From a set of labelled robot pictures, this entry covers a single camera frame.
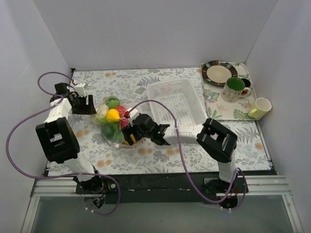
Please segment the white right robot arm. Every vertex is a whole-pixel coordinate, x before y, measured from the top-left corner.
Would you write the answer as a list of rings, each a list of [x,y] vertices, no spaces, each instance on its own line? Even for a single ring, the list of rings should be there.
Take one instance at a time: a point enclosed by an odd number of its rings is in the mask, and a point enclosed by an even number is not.
[[[235,166],[234,150],[237,135],[218,121],[208,118],[199,125],[176,127],[175,124],[157,124],[147,114],[135,114],[126,111],[128,120],[121,131],[124,143],[134,145],[143,138],[150,139],[158,146],[182,144],[200,145],[208,155],[217,161],[219,178],[215,185],[226,193],[233,192],[238,182],[233,177]]]

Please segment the green fake bitter gourd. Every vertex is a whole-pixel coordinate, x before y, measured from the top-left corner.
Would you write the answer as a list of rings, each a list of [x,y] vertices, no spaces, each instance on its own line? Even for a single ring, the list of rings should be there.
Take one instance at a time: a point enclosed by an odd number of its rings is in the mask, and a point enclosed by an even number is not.
[[[101,126],[101,133],[104,139],[112,143],[123,142],[123,134],[120,130],[119,123],[106,123]]]

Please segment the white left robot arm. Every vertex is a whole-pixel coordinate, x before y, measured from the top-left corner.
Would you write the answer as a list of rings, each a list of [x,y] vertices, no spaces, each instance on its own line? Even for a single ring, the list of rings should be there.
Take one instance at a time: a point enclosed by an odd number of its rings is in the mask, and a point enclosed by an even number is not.
[[[69,122],[69,114],[94,115],[96,110],[93,96],[86,93],[86,83],[73,86],[67,83],[54,85],[56,94],[50,99],[47,119],[36,126],[35,131],[49,162],[65,166],[75,173],[73,180],[85,191],[99,194],[104,183],[98,176],[98,171],[83,156],[79,155],[80,146]]]

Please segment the clear zip top bag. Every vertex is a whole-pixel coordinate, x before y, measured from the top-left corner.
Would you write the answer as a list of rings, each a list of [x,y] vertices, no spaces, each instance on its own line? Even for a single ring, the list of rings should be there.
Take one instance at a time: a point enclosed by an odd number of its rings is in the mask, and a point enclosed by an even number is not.
[[[124,115],[126,108],[119,98],[115,96],[105,98],[95,108],[95,111],[91,120],[95,125],[100,126],[104,142],[116,149],[133,147],[125,140],[122,132],[122,129],[128,125],[129,119]]]

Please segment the yellow fake lemon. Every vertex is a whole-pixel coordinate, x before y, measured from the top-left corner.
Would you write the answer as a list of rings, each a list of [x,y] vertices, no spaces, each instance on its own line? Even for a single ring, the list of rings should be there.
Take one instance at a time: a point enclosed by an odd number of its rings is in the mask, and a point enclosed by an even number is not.
[[[108,123],[115,123],[121,120],[119,112],[116,109],[109,109],[105,115],[105,120]]]

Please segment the red fake dragon fruit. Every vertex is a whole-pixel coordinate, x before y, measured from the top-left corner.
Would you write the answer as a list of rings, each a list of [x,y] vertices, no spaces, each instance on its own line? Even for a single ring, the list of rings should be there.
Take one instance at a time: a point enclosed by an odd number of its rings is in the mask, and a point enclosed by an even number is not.
[[[119,112],[119,115],[120,115],[120,129],[123,129],[124,127],[127,126],[128,124],[128,119],[125,117],[125,112],[126,112],[126,109],[125,107],[123,107],[122,105],[119,105],[119,106],[116,106],[115,108],[118,112]]]

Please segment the green fake avocado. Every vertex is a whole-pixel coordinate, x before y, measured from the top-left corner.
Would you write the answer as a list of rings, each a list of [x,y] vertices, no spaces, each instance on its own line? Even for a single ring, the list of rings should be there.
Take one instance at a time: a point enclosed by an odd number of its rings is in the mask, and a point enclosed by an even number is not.
[[[114,96],[111,96],[106,100],[106,105],[109,109],[115,109],[120,105],[120,100]]]

